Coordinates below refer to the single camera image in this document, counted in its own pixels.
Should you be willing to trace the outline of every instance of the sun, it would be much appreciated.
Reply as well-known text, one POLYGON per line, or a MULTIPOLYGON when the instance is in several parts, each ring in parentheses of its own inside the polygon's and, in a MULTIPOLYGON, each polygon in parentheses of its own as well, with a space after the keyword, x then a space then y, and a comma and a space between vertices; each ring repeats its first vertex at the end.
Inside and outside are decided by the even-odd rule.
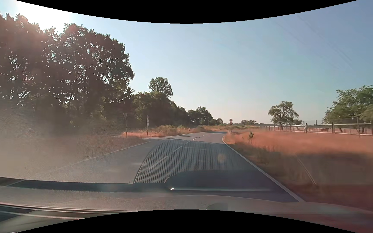
POLYGON ((38 23, 41 29, 48 29, 51 26, 54 26, 56 30, 62 31, 64 28, 64 23, 71 23, 69 21, 69 12, 19 1, 15 2, 18 13, 25 16, 29 22, 38 23))

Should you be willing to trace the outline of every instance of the grass field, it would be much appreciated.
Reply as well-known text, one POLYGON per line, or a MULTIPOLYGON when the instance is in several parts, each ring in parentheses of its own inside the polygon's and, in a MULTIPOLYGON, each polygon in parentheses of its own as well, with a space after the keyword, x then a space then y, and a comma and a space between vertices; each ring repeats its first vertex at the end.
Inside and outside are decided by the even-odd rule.
MULTIPOLYGON (((183 126, 172 126, 163 125, 148 129, 139 129, 135 131, 128 132, 128 137, 146 138, 146 137, 164 137, 164 136, 174 136, 180 134, 190 134, 199 132, 209 132, 209 131, 228 131, 228 130, 248 130, 248 129, 258 129, 257 126, 197 126, 195 128, 188 128, 183 126)), ((126 132, 121 134, 122 137, 126 136, 126 132)))
POLYGON ((233 132, 225 142, 309 202, 373 211, 373 138, 233 132))

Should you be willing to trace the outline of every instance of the dashed center line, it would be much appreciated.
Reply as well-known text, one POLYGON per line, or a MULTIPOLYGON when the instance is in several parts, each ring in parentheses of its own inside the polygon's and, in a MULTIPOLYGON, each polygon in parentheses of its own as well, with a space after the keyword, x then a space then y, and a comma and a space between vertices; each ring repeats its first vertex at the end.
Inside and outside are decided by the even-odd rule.
MULTIPOLYGON (((187 143, 185 143, 185 144, 182 145, 182 146, 187 145, 188 143, 190 143, 190 142, 193 141, 193 140, 188 141, 187 143)), ((182 146, 179 146, 179 147, 176 148, 173 152, 177 151, 177 150, 180 149, 182 146)), ((161 160, 159 160, 159 161, 156 162, 154 165, 152 165, 151 167, 149 167, 149 168, 145 171, 145 173, 147 173, 147 172, 149 172, 150 170, 152 170, 154 167, 156 167, 160 162, 162 162, 162 161, 163 161, 164 159, 166 159, 167 157, 168 157, 168 156, 164 156, 161 160)))
POLYGON ((166 159, 168 156, 165 156, 163 158, 161 158, 161 160, 159 160, 157 163, 155 163, 154 165, 152 165, 151 167, 149 167, 146 172, 149 172, 150 170, 152 170, 154 167, 156 167, 156 165, 158 165, 160 162, 162 162, 164 159, 166 159))
POLYGON ((179 149, 179 148, 181 148, 181 147, 182 147, 182 146, 180 146, 180 147, 176 148, 176 149, 175 149, 175 150, 174 150, 173 152, 175 152, 175 151, 178 151, 178 149, 179 149))

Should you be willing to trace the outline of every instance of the white fence rail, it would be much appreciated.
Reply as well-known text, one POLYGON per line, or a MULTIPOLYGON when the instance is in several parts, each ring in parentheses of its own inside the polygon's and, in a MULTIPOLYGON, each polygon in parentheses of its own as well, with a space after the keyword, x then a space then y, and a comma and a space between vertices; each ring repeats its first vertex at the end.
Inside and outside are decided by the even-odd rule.
POLYGON ((373 124, 371 123, 348 123, 348 124, 318 124, 318 125, 295 125, 295 126, 264 126, 268 131, 301 132, 316 134, 352 134, 373 136, 373 124))

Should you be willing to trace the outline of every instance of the road edge line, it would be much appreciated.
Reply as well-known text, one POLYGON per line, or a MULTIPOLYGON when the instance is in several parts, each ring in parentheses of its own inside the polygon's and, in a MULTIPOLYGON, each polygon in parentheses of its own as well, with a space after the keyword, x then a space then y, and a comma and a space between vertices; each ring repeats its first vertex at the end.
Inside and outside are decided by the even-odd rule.
POLYGON ((296 199, 297 201, 299 202, 306 202, 305 200, 303 200, 301 197, 299 197, 298 195, 296 195, 295 193, 293 193, 290 189, 286 188, 286 186, 282 185, 279 181, 277 181, 275 178, 273 178, 272 176, 270 176, 269 174, 267 174, 265 171, 263 171, 260 167, 258 167, 257 165, 255 165, 254 163, 252 163, 250 160, 248 160, 246 157, 244 157, 242 154, 240 154, 238 151, 234 150, 230 145, 226 144, 225 141, 224 141, 224 137, 222 138, 222 141, 225 145, 227 145, 231 150, 233 150, 234 152, 236 152, 239 156, 241 156, 244 160, 246 160, 249 164, 251 164, 253 167, 255 167, 258 171, 260 171, 261 173, 263 173, 265 176, 267 176, 269 179, 271 179, 274 183, 276 183, 280 188, 284 189, 284 191, 286 191, 288 194, 290 194, 294 199, 296 199))

